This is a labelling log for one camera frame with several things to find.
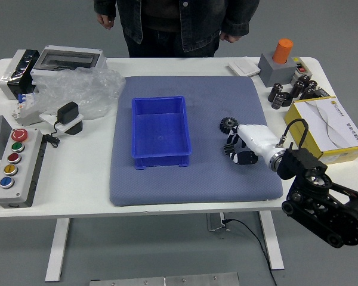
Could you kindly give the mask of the person's left hand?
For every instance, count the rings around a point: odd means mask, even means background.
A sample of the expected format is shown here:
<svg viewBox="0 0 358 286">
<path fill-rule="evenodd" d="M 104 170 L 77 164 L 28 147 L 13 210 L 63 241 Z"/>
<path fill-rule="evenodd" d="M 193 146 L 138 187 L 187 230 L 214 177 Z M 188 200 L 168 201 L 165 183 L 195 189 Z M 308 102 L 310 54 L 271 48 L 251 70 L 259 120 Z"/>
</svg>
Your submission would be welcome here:
<svg viewBox="0 0 358 286">
<path fill-rule="evenodd" d="M 235 43 L 237 42 L 239 39 L 241 38 L 241 36 L 233 36 L 233 35 L 230 35 L 226 32 L 221 32 L 220 35 L 219 35 L 219 39 L 221 41 L 227 41 L 229 43 Z"/>
</svg>

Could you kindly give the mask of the person's right hand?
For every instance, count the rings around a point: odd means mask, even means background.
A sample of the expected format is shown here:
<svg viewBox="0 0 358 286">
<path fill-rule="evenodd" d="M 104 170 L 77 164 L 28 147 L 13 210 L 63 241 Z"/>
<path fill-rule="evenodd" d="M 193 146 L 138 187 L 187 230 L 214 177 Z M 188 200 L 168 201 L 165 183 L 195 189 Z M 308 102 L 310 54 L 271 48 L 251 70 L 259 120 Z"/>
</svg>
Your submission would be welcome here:
<svg viewBox="0 0 358 286">
<path fill-rule="evenodd" d="M 114 16 L 96 14 L 97 22 L 107 30 L 110 30 L 114 26 Z"/>
</svg>

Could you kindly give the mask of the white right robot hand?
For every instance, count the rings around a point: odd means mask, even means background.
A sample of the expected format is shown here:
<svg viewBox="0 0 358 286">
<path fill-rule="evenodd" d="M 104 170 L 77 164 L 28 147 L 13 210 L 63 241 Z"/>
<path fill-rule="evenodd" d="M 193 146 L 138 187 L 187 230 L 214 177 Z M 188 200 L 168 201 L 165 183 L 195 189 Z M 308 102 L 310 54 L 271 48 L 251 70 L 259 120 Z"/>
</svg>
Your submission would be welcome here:
<svg viewBox="0 0 358 286">
<path fill-rule="evenodd" d="M 250 150 L 235 152 L 234 145 L 238 139 L 242 140 L 243 147 Z M 227 144 L 223 148 L 225 155 L 235 164 L 255 164 L 261 156 L 266 165 L 275 172 L 285 152 L 283 147 L 277 146 L 278 141 L 266 125 L 237 125 L 230 129 Z"/>
</svg>

